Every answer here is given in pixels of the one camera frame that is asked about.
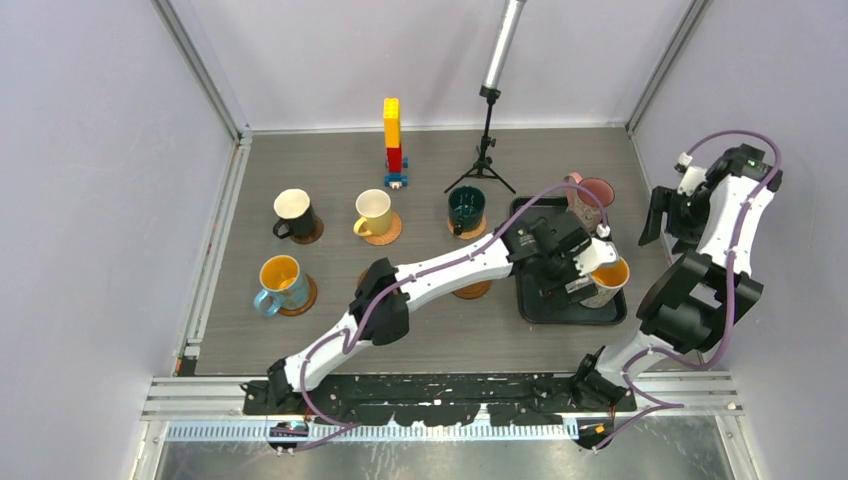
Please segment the brown ringed coaster front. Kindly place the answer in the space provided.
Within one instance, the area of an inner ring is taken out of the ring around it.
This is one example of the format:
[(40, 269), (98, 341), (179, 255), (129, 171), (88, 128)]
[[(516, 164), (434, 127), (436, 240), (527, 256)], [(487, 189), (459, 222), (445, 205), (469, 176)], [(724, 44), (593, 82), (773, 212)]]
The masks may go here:
[(357, 280), (357, 288), (361, 288), (365, 278), (368, 275), (368, 272), (369, 272), (369, 268), (366, 268), (361, 272), (361, 274), (359, 275), (358, 280)]

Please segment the dark walnut coaster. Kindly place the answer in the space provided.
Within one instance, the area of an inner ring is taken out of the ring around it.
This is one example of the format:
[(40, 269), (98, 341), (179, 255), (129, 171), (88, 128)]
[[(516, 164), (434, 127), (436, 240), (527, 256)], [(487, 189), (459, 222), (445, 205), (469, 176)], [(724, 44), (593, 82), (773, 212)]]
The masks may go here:
[(292, 235), (290, 239), (300, 245), (308, 245), (317, 242), (324, 233), (324, 222), (320, 217), (316, 218), (315, 229), (310, 235), (298, 236)]

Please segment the pink mug maroon inside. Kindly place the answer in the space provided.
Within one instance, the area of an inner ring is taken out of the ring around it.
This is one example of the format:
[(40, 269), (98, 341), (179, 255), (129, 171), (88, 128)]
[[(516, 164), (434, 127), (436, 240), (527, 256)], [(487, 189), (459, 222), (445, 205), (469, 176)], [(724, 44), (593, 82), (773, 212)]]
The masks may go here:
[(605, 209), (615, 200), (613, 187), (603, 179), (583, 178), (576, 172), (566, 175), (564, 182), (578, 185), (577, 189), (566, 189), (568, 210), (577, 217), (588, 232), (595, 233), (602, 223)]

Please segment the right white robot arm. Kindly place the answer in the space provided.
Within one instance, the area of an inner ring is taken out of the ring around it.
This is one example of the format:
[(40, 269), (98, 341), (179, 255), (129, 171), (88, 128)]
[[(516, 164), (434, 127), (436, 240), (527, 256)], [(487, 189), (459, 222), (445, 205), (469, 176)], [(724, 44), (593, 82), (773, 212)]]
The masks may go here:
[(631, 393), (629, 381), (664, 359), (712, 350), (759, 301), (764, 287), (752, 277), (750, 254), (782, 182), (764, 158), (742, 143), (701, 168), (684, 153), (675, 166), (680, 184), (653, 189), (639, 243), (667, 233), (677, 258), (641, 301), (633, 333), (581, 361), (570, 385), (577, 406), (616, 406)]

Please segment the black plastic tray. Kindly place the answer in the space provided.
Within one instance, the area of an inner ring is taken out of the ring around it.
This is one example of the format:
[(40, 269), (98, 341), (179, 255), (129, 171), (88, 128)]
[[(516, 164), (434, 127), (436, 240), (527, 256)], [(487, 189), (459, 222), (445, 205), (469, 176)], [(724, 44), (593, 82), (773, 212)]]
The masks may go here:
[[(519, 218), (531, 222), (544, 217), (549, 223), (559, 221), (568, 213), (568, 200), (564, 196), (542, 197)], [(580, 303), (570, 303), (564, 296), (543, 296), (537, 281), (530, 275), (518, 274), (516, 278), (517, 308), (528, 322), (549, 325), (612, 326), (620, 324), (627, 316), (624, 291), (619, 291), (609, 302), (599, 308), (588, 308)]]

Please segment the brown ringed coaster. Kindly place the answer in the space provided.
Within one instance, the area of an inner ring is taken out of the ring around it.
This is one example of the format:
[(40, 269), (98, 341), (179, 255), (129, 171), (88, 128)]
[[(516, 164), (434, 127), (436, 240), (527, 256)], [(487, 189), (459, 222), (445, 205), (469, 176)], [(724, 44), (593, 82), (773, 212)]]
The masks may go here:
[(369, 272), (369, 268), (366, 268), (361, 272), (361, 274), (359, 275), (358, 280), (357, 280), (357, 288), (361, 288), (365, 278), (368, 275), (368, 272)]
[(309, 274), (302, 274), (290, 286), (280, 292), (282, 306), (279, 315), (293, 317), (306, 313), (316, 302), (318, 288)]
[(473, 300), (485, 295), (491, 288), (491, 285), (491, 280), (477, 282), (472, 285), (457, 289), (453, 291), (453, 294), (460, 299)]

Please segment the white floral mug orange inside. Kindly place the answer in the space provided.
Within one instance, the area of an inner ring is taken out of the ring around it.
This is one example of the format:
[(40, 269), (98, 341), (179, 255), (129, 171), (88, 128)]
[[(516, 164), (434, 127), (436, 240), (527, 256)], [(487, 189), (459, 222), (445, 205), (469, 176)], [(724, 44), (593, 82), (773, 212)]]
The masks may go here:
[(630, 267), (623, 258), (616, 263), (602, 266), (589, 275), (595, 293), (580, 301), (586, 308), (598, 309), (608, 304), (630, 279)]

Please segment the black mug white inside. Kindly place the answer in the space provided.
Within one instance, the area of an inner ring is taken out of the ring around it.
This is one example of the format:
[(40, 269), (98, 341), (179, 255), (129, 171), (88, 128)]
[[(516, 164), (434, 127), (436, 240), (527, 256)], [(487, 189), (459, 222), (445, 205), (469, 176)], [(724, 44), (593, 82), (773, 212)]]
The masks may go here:
[(307, 238), (317, 231), (317, 216), (305, 190), (291, 188), (282, 191), (273, 202), (273, 210), (278, 220), (272, 233), (279, 239), (292, 236)]

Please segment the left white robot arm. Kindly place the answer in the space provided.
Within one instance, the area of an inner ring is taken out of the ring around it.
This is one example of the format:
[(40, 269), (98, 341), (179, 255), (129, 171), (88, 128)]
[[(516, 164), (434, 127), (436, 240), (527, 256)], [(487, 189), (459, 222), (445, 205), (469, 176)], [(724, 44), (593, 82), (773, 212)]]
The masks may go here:
[(553, 220), (517, 212), (479, 241), (418, 263), (381, 258), (335, 325), (268, 368), (268, 400), (284, 414), (298, 412), (327, 375), (366, 348), (403, 338), (411, 313), (443, 295), (520, 275), (534, 278), (544, 293), (560, 294), (617, 258), (608, 225), (590, 233), (570, 212)]

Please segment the woven orange coaster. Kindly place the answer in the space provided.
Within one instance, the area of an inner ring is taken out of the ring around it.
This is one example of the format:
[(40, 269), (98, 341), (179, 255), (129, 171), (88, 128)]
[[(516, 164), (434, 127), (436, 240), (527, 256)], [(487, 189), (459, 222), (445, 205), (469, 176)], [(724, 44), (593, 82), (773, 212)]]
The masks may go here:
[(361, 237), (369, 244), (386, 246), (397, 240), (402, 232), (402, 221), (394, 211), (378, 217), (362, 217), (355, 224)]
[(447, 225), (448, 225), (449, 232), (454, 237), (462, 239), (462, 240), (471, 240), (471, 239), (477, 238), (477, 237), (485, 234), (486, 227), (487, 227), (487, 218), (486, 218), (486, 216), (483, 216), (481, 218), (479, 224), (475, 228), (470, 229), (470, 230), (464, 230), (461, 234), (455, 234), (454, 233), (455, 225), (451, 222), (450, 219), (447, 220)]

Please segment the yellow mug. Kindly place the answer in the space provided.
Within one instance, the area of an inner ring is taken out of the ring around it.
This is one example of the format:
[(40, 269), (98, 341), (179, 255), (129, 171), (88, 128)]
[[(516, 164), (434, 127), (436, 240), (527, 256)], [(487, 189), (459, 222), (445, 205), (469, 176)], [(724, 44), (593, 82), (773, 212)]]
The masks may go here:
[(383, 235), (391, 227), (393, 211), (391, 198), (380, 189), (369, 189), (360, 193), (355, 201), (359, 215), (353, 233), (360, 237)]

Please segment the blue mug orange inside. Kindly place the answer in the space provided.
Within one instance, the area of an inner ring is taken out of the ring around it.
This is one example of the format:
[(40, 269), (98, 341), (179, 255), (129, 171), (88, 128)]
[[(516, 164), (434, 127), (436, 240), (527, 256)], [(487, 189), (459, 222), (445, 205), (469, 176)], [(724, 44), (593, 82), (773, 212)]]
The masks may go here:
[(289, 255), (277, 255), (268, 259), (259, 272), (260, 291), (254, 297), (254, 308), (263, 316), (277, 313), (282, 306), (280, 292), (305, 274), (299, 262)]

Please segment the dark green mug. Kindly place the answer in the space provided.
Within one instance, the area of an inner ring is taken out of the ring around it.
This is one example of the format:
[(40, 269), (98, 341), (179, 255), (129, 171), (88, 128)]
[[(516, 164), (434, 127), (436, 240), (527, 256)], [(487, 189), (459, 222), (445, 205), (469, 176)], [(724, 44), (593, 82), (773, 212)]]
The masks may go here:
[(486, 207), (484, 193), (473, 186), (460, 186), (448, 196), (448, 220), (454, 236), (470, 233), (483, 223)]

